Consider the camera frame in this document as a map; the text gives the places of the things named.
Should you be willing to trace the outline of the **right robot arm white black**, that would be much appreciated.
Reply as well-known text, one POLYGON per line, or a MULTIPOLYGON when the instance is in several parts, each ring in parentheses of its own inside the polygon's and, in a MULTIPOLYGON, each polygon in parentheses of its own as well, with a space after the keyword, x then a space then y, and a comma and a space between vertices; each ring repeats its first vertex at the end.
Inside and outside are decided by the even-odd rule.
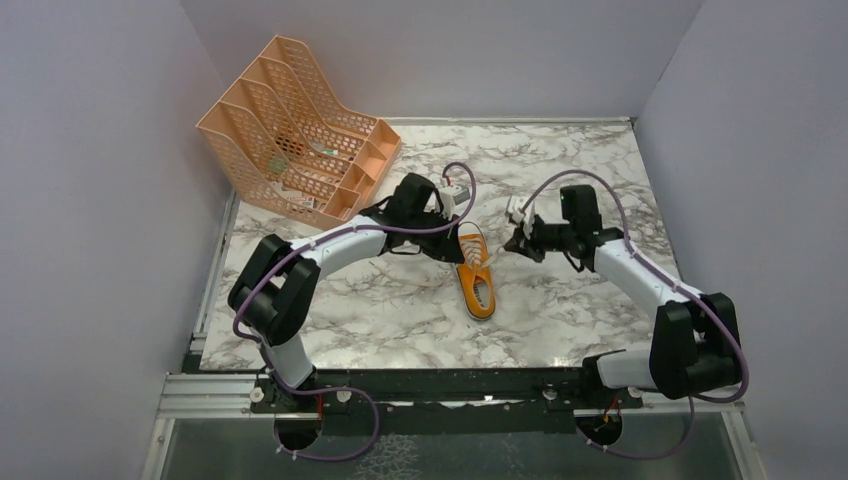
POLYGON ((733 385, 747 388, 749 370, 728 296, 680 282, 632 244, 626 227, 604 226, 592 186, 561 188, 560 204, 562 222, 547 223, 532 200, 510 198, 506 216, 515 229, 506 251, 535 262, 560 252, 576 271, 588 270, 618 287, 653 320, 648 349, 584 359, 585 373, 576 384, 585 404, 600 407, 623 388, 669 399, 705 398, 733 385))

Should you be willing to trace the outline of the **orange canvas sneaker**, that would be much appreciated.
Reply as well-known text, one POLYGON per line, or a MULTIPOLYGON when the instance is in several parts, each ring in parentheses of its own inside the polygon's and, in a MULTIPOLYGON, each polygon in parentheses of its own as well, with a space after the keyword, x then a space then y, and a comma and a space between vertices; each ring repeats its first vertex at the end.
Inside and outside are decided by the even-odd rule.
POLYGON ((463 222, 458 240, 464 260, 456 267, 456 274, 467 312, 475 321, 487 321, 495 312, 496 297, 486 239, 475 223, 463 222))

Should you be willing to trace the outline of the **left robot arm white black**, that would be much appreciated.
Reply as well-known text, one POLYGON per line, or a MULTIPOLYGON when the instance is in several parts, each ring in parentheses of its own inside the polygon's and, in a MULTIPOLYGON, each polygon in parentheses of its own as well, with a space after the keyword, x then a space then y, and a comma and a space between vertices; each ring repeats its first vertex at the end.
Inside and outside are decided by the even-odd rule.
POLYGON ((438 187, 408 174, 388 197, 321 234, 286 241, 264 237, 238 279, 228 304, 235 313, 234 333, 254 341, 276 374, 276 396, 298 411, 313 401, 315 370, 300 331, 317 285, 359 261, 395 253, 406 243, 445 263, 464 260, 459 246, 460 217, 454 210, 469 203, 468 189, 450 182, 438 187))

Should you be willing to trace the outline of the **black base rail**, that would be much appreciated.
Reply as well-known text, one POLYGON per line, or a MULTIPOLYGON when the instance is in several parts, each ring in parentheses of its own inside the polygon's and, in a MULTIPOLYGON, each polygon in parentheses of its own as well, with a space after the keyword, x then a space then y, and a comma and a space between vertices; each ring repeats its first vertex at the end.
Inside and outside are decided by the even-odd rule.
POLYGON ((471 369, 318 369, 289 393, 262 371, 249 410, 285 430, 328 436, 513 432, 572 434, 611 430, 628 416, 686 412, 683 400, 637 398, 595 388, 579 367, 471 369))

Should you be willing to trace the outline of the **peach plastic file organizer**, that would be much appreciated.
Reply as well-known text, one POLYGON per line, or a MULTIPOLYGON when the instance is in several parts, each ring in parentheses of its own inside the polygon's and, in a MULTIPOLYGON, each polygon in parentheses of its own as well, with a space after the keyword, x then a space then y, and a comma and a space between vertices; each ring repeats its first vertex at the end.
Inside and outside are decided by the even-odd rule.
POLYGON ((402 149, 345 107, 309 47, 275 36, 198 121, 241 200, 328 230, 370 205, 402 149))

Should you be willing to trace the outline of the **white shoelace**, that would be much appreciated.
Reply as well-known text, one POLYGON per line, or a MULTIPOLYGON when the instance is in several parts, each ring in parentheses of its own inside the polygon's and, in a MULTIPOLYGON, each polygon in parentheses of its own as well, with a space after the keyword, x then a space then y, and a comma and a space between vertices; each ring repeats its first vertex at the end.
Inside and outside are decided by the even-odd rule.
MULTIPOLYGON (((504 244, 507 241, 506 229, 486 231, 490 260, 486 264, 492 277, 496 276, 498 264, 507 254, 504 244)), ((385 255, 368 260, 367 264, 381 274, 387 281, 404 286, 435 288, 456 279, 454 264, 433 262, 424 255, 385 255)))

